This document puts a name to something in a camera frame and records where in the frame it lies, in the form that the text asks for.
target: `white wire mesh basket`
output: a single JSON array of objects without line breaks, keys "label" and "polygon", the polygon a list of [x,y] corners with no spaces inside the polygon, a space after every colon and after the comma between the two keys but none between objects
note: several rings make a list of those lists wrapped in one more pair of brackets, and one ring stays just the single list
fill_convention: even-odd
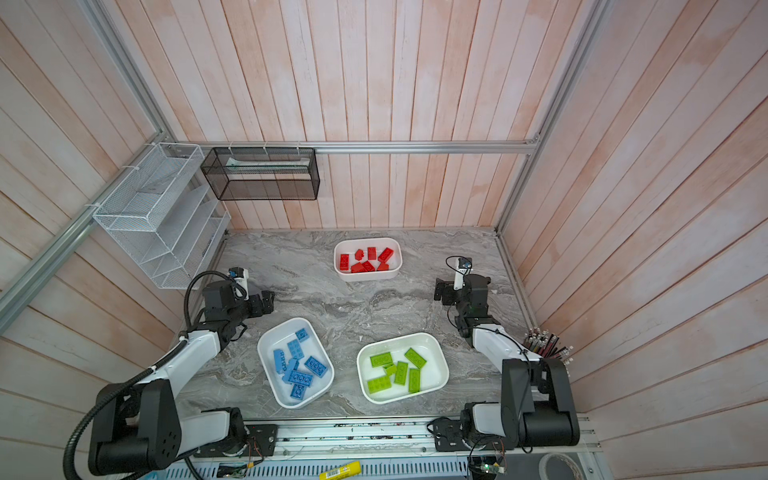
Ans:
[{"label": "white wire mesh basket", "polygon": [[206,269],[230,221],[207,200],[208,185],[187,189],[200,147],[159,144],[115,189],[96,221],[160,288],[185,289]]},{"label": "white wire mesh basket", "polygon": [[106,230],[154,232],[203,163],[200,145],[160,143],[96,210]]}]

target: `black mesh basket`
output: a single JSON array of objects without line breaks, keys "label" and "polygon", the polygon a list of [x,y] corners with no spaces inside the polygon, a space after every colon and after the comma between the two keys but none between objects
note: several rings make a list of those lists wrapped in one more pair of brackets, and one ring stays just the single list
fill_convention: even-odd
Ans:
[{"label": "black mesh basket", "polygon": [[312,148],[216,147],[201,169],[219,200],[316,200],[320,188]]}]

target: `blue bricks in bin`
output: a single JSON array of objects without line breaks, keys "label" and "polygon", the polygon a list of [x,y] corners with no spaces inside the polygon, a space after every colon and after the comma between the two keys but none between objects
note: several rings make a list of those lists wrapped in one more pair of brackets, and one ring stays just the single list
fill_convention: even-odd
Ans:
[{"label": "blue bricks in bin", "polygon": [[277,370],[278,373],[283,373],[286,371],[286,354],[283,353],[282,349],[276,349],[274,351],[275,354],[275,370]]},{"label": "blue bricks in bin", "polygon": [[320,378],[322,378],[323,375],[325,375],[326,371],[328,370],[328,367],[324,366],[315,357],[311,355],[308,359],[306,359],[306,362],[304,362],[304,366],[307,369],[309,369],[310,372],[314,373]]},{"label": "blue bricks in bin", "polygon": [[299,360],[298,359],[291,359],[288,361],[288,366],[286,367],[286,374],[283,375],[283,381],[285,383],[291,383],[288,381],[288,375],[295,369],[299,368]]},{"label": "blue bricks in bin", "polygon": [[298,383],[293,384],[293,390],[290,391],[290,395],[294,399],[303,399],[304,398],[304,390],[306,390],[306,387],[304,385],[299,385]]},{"label": "blue bricks in bin", "polygon": [[291,340],[290,342],[288,342],[288,350],[290,350],[290,355],[294,359],[304,358],[304,352],[301,350],[301,345],[299,345],[299,340]]},{"label": "blue bricks in bin", "polygon": [[298,383],[299,385],[310,386],[312,385],[312,374],[291,370],[288,372],[287,380],[291,383]]},{"label": "blue bricks in bin", "polygon": [[308,339],[310,335],[306,332],[305,329],[301,329],[298,332],[296,332],[296,338],[299,339],[300,342],[303,342],[304,340]]}]

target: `yellow marker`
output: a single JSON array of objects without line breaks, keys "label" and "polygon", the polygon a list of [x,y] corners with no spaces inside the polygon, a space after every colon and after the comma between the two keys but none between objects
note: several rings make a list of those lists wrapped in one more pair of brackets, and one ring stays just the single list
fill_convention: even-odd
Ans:
[{"label": "yellow marker", "polygon": [[343,467],[338,467],[330,472],[320,474],[320,480],[339,480],[339,478],[347,478],[353,475],[358,475],[362,472],[360,468],[360,462],[353,462]]}]

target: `white bin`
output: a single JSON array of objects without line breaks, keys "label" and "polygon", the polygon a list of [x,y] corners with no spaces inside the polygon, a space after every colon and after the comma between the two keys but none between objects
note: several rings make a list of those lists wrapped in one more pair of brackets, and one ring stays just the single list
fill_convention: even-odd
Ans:
[{"label": "white bin", "polygon": [[[384,251],[385,248],[391,248],[395,253],[387,260],[389,270],[384,272],[361,272],[351,273],[349,270],[343,272],[339,270],[339,262],[341,261],[342,253],[349,254],[349,268],[357,263],[355,260],[355,252],[362,250],[365,256],[360,260],[365,262],[368,260],[368,247],[376,248],[376,258]],[[378,260],[371,260],[371,264],[374,267],[379,266]],[[402,266],[402,252],[400,251],[400,244],[397,240],[389,237],[374,237],[374,238],[361,238],[358,240],[344,240],[338,242],[336,248],[333,249],[333,268],[336,269],[336,273],[339,274],[339,278],[345,282],[362,282],[365,280],[389,280],[395,278]]]},{"label": "white bin", "polygon": [[[410,393],[408,391],[408,381],[406,380],[404,386],[392,382],[392,387],[387,390],[369,393],[368,381],[386,375],[384,368],[371,366],[370,357],[390,352],[395,365],[397,365],[397,362],[408,362],[408,368],[412,369],[415,366],[405,355],[408,349],[411,348],[427,361],[421,371],[421,391]],[[361,348],[357,354],[357,375],[360,378],[362,394],[370,402],[383,405],[396,400],[440,390],[448,382],[449,371],[448,363],[445,361],[445,356],[442,354],[442,349],[437,339],[428,333],[419,332],[383,340],[382,342],[370,343]]]},{"label": "white bin", "polygon": [[[304,398],[298,400],[290,395],[291,390],[293,389],[293,384],[285,383],[283,381],[283,374],[277,373],[275,370],[275,356],[273,352],[275,349],[282,349],[285,353],[287,364],[291,358],[288,342],[296,340],[296,332],[301,329],[306,329],[310,337],[303,342],[300,342],[304,357],[299,360],[298,370],[300,372],[309,372],[304,366],[304,362],[306,362],[310,356],[313,356],[323,365],[328,367],[328,371],[322,378],[314,376],[312,385],[304,392]],[[315,329],[312,328],[312,324],[307,319],[301,318],[300,316],[287,320],[264,333],[259,339],[257,350],[259,352],[261,364],[266,371],[266,377],[270,381],[270,387],[272,387],[272,393],[275,395],[275,400],[277,400],[282,407],[287,409],[299,409],[325,393],[333,382],[335,373],[333,371],[331,359],[328,358],[326,349],[323,348],[323,344],[320,343],[320,339],[317,338],[317,334],[315,333]]]}]

